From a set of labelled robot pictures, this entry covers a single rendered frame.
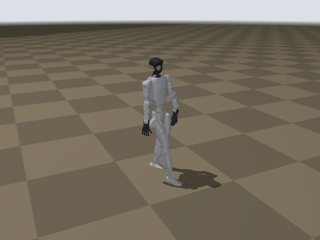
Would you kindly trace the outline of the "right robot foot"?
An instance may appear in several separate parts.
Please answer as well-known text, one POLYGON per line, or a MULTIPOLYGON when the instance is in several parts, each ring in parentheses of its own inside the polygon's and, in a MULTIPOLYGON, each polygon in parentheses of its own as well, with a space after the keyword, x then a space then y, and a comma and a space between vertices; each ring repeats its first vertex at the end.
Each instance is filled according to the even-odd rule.
POLYGON ((172 184, 172 185, 175 185, 175 186, 181 186, 182 185, 182 182, 178 181, 176 178, 172 178, 172 179, 169 179, 169 177, 167 176, 166 179, 165 179, 166 182, 172 184))

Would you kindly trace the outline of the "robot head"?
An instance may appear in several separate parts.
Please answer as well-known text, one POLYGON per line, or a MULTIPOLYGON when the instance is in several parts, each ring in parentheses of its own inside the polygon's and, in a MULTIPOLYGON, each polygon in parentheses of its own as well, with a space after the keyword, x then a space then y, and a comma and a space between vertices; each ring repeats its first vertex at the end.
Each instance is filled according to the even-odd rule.
POLYGON ((155 71, 153 71, 153 74, 151 75, 151 77, 155 77, 155 78, 160 78, 161 75, 159 75, 162 72, 163 69, 163 60, 161 60, 158 57, 154 57, 149 61, 149 65, 153 66, 155 71), (157 66, 160 66, 160 70, 157 70, 157 66), (156 75, 156 76, 154 76, 156 75))

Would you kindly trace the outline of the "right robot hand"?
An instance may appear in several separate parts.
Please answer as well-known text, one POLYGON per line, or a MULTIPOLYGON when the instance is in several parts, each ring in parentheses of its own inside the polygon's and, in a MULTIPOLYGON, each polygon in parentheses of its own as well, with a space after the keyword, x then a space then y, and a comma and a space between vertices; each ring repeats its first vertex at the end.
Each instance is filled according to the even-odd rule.
POLYGON ((142 135, 144 135, 144 136, 145 136, 145 135, 146 135, 146 136, 147 136, 147 135, 150 136, 150 135, 149 135, 149 131, 150 131, 150 133, 152 134, 152 132, 151 132, 151 130, 150 130, 150 127, 149 127, 149 124, 150 124, 150 120, 148 120, 148 124, 144 124, 144 120, 143 120, 143 125, 144 125, 144 126, 142 127, 142 133, 141 133, 142 135), (143 132, 143 131, 144 131, 144 132, 143 132))

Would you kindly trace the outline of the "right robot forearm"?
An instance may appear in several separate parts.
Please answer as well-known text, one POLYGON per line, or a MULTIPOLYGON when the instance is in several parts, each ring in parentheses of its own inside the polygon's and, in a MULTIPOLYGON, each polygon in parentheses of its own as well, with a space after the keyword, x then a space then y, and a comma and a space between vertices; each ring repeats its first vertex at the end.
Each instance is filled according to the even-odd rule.
POLYGON ((150 110, 149 102, 145 101, 143 104, 143 110, 144 110, 144 124, 148 124, 148 121, 150 119, 150 110))

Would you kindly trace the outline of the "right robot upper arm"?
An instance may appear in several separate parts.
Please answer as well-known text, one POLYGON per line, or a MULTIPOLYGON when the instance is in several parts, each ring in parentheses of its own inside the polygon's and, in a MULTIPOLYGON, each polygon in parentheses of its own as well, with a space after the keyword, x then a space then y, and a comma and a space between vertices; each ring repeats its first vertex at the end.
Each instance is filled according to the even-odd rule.
POLYGON ((150 88, 152 87, 152 80, 148 79, 143 81, 142 88, 143 88, 143 103, 148 101, 149 107, 152 106, 153 102, 149 100, 150 97, 150 88))

